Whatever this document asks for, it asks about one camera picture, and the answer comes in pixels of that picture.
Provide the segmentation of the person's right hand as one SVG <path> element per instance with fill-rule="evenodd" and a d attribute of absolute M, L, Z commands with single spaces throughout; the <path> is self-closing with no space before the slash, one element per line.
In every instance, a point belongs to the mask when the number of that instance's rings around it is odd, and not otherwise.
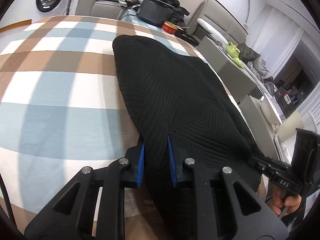
<path fill-rule="evenodd" d="M 269 208 L 279 216 L 283 207 L 287 208 L 287 212 L 284 216 L 294 213 L 300 206 L 302 198 L 300 195 L 288 196 L 285 199 L 281 199 L 282 189 L 275 186 L 272 193 L 272 199 L 268 202 Z"/>

